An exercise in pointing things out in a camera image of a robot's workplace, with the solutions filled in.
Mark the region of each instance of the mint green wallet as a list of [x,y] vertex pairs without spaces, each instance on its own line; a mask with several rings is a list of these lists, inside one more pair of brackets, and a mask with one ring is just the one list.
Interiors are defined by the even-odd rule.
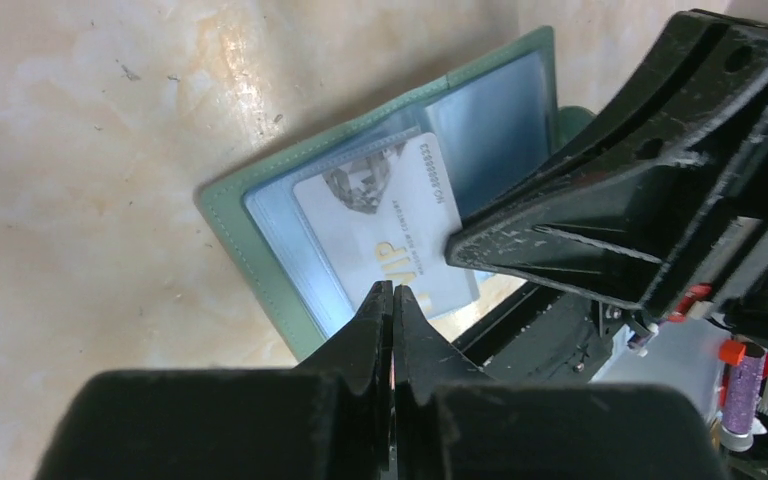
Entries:
[[203,215],[297,358],[319,347],[352,310],[327,261],[316,262],[316,240],[303,229],[290,192],[294,179],[340,152],[433,132],[466,218],[591,117],[576,107],[558,113],[554,75],[553,31],[542,27],[199,192]]

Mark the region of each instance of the marble surface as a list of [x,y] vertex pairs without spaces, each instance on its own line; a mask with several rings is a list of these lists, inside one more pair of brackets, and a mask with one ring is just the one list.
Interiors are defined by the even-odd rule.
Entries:
[[294,363],[199,185],[544,24],[561,103],[599,110],[671,13],[727,3],[0,1],[0,479],[98,371]]

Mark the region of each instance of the orange component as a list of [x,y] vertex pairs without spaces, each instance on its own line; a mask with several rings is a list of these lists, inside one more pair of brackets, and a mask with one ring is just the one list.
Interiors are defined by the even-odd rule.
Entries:
[[726,406],[726,395],[728,395],[728,385],[723,385],[723,387],[720,388],[720,403],[717,404],[720,408]]
[[746,345],[737,340],[726,340],[720,345],[720,360],[731,366],[737,366],[746,355]]
[[690,287],[690,290],[684,294],[684,298],[681,299],[681,302],[679,302],[678,306],[673,310],[673,313],[667,317],[667,320],[675,323],[681,323],[687,320],[685,315],[687,315],[687,312],[693,307],[693,304],[704,300],[710,295],[711,290],[712,287],[706,283],[700,283],[699,285]]

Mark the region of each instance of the purple glitter tube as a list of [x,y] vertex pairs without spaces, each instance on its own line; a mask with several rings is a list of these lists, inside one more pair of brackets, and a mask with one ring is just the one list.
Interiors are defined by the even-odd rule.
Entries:
[[745,435],[752,429],[766,353],[759,345],[747,343],[743,361],[731,369],[726,404],[723,407],[723,427],[731,433]]

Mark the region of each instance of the screw hole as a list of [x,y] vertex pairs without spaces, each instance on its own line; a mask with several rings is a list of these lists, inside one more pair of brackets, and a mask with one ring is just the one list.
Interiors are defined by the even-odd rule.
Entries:
[[652,160],[658,158],[661,149],[664,148],[664,140],[660,138],[650,138],[637,147],[634,152],[634,158],[638,160]]
[[736,48],[726,59],[724,68],[728,73],[742,70],[752,60],[752,47],[744,45]]

